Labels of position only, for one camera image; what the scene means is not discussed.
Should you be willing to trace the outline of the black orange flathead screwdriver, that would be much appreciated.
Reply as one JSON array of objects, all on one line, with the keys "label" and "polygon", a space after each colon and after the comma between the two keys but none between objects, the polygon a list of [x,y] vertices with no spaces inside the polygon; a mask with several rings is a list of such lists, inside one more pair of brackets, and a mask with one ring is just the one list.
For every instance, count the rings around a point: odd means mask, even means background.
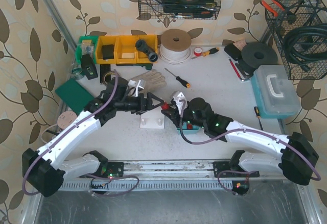
[{"label": "black orange flathead screwdriver", "polygon": [[180,76],[176,76],[175,74],[173,74],[171,71],[169,71],[167,68],[165,68],[165,70],[170,73],[172,76],[175,77],[175,79],[185,88],[189,89],[191,87],[190,83],[187,82],[186,80],[182,79]]}]

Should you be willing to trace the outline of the teal spring tray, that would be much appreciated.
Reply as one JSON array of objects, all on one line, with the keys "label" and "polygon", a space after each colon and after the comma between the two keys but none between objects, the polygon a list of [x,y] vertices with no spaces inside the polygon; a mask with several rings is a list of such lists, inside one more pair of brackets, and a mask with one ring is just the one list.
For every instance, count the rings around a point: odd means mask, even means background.
[{"label": "teal spring tray", "polygon": [[184,135],[194,135],[194,134],[197,134],[200,131],[200,127],[198,127],[196,125],[192,125],[193,126],[192,130],[188,130],[186,128],[187,124],[190,124],[190,123],[184,122],[183,125],[182,125],[182,130],[183,130]]}]

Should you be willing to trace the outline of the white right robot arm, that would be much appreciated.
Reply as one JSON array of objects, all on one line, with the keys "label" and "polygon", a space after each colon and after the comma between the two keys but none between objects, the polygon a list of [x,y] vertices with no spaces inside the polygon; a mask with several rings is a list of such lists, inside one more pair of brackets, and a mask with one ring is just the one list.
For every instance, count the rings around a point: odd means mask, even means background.
[{"label": "white right robot arm", "polygon": [[211,105],[200,97],[189,102],[184,97],[176,98],[171,104],[162,105],[161,112],[179,129],[185,122],[203,128],[209,137],[204,144],[222,140],[257,150],[257,154],[240,154],[237,166],[243,172],[281,173],[291,182],[304,186],[311,180],[321,179],[315,168],[319,155],[301,133],[279,135],[248,127],[215,113]]}]

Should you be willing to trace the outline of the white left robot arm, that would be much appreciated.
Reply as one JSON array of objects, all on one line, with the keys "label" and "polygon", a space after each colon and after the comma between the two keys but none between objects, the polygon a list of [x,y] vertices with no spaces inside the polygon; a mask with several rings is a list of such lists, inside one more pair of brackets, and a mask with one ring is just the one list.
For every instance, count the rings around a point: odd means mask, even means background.
[{"label": "white left robot arm", "polygon": [[66,158],[88,135],[114,118],[118,111],[141,115],[163,104],[164,101],[151,92],[130,96],[128,82],[121,77],[113,78],[106,89],[88,102],[58,136],[35,151],[29,148],[22,154],[23,193],[32,195],[26,190],[29,183],[36,194],[48,197],[67,180],[99,173],[107,159],[97,151],[75,160]]}]

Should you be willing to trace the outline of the large red spring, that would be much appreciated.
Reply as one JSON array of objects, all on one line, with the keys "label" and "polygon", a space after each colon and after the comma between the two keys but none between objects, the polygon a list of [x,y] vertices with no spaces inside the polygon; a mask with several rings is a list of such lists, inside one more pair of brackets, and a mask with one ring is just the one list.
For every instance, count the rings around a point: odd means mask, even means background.
[{"label": "large red spring", "polygon": [[163,110],[167,110],[170,108],[170,106],[168,105],[168,103],[164,103],[161,107]]}]

